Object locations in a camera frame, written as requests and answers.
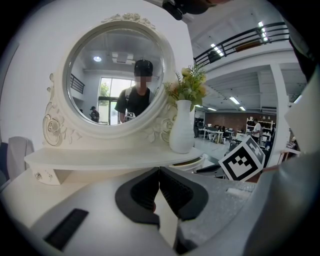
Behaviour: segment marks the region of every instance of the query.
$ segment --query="black and white fiducial marker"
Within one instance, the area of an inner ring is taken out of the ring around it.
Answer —
[[[263,169],[265,158],[258,144],[248,136],[222,158],[219,164],[229,180],[246,181]]]

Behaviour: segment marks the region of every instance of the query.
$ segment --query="tree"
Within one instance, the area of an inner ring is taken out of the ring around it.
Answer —
[[[107,85],[106,82],[101,83],[99,96],[101,96],[101,97],[110,97],[110,88],[109,88],[109,86]]]
[[[110,88],[106,82],[102,82],[100,85],[100,97],[110,97]],[[109,100],[99,100],[99,106],[108,106]]]

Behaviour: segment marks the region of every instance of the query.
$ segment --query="vanity shelf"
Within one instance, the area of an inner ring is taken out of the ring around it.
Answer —
[[[169,146],[135,149],[78,150],[42,148],[24,160],[30,166],[70,171],[108,171],[169,166],[196,159],[203,152],[192,148],[187,154],[174,153]]]

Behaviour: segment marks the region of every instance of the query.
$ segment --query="t-shirt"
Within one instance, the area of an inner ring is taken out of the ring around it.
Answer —
[[[261,124],[260,124],[260,123],[257,123],[257,124],[254,126],[253,131],[254,131],[254,132],[259,131],[259,132],[253,133],[252,136],[259,138],[259,137],[260,137],[260,130],[261,130]]]
[[[99,112],[98,112],[98,111],[92,111],[91,114],[90,114],[90,116],[91,116],[91,120],[92,120],[92,121],[99,123],[99,117],[100,117],[100,115],[99,115]]]
[[[149,88],[146,89],[146,92],[144,95],[140,95],[137,92],[137,88],[133,86],[131,88],[131,93],[129,95],[128,101],[126,100],[126,89],[124,89],[118,98],[118,101],[116,102],[115,110],[125,114],[126,110],[128,112],[134,113],[134,115],[137,117],[139,116],[143,111],[146,110],[146,108],[150,104],[150,94],[152,92]]]

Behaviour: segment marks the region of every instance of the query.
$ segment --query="white vase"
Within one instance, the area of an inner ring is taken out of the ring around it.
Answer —
[[[170,132],[170,148],[180,154],[189,153],[195,143],[194,125],[190,121],[190,100],[176,102],[178,112]]]

